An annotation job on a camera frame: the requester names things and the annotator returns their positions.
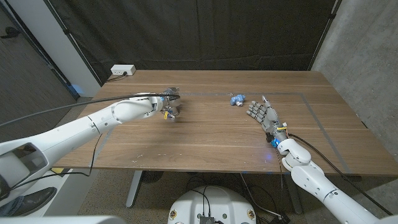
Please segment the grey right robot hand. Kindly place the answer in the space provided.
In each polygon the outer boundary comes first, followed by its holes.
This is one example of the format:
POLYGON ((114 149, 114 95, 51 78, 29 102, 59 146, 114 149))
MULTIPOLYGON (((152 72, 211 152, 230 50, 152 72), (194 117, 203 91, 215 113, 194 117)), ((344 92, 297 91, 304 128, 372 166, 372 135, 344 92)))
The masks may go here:
POLYGON ((287 125, 280 121, 276 110, 264 95, 262 95, 262 100, 263 104, 252 101, 246 113, 261 124, 261 128, 266 133, 267 142, 277 147, 282 141, 289 138, 287 125))

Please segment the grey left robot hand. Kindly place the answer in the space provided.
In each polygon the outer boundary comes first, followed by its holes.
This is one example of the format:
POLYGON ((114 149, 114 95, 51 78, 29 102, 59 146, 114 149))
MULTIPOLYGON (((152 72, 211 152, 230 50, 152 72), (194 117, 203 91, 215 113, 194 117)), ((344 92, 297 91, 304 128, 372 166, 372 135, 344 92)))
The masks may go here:
POLYGON ((164 119, 174 120, 180 114, 180 95, 178 87, 170 87, 164 90, 162 97, 163 108, 161 112, 164 114, 164 119))

